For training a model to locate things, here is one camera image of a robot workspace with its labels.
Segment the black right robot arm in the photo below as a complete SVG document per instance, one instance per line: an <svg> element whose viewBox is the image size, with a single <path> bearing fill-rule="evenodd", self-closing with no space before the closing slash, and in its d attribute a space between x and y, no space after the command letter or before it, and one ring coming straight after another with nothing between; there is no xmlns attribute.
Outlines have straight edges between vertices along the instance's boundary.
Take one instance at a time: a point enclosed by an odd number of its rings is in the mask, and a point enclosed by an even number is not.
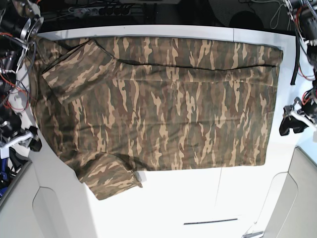
<svg viewBox="0 0 317 238"><path fill-rule="evenodd" d="M20 144L39 151L42 147L37 129L22 129L17 109L9 102L14 92L30 97L18 72L29 50L37 49L34 37L43 24L36 0L2 0L0 2L0 158L9 157L10 148Z"/></svg>

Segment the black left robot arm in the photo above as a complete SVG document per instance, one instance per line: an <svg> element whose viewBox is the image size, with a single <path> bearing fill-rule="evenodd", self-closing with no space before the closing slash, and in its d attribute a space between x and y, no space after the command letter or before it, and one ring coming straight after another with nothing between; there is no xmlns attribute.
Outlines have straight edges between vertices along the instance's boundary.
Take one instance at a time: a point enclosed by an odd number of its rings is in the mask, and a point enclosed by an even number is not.
<svg viewBox="0 0 317 238"><path fill-rule="evenodd" d="M302 75L312 82L312 88L305 91L301 98L283 108L283 120L279 134L287 136L290 130L302 133L306 128L317 135L317 2L315 0L284 0L288 15L295 25L296 55L295 66L290 84L295 85L296 74L302 72L300 51L305 54L313 67L313 76Z"/></svg>

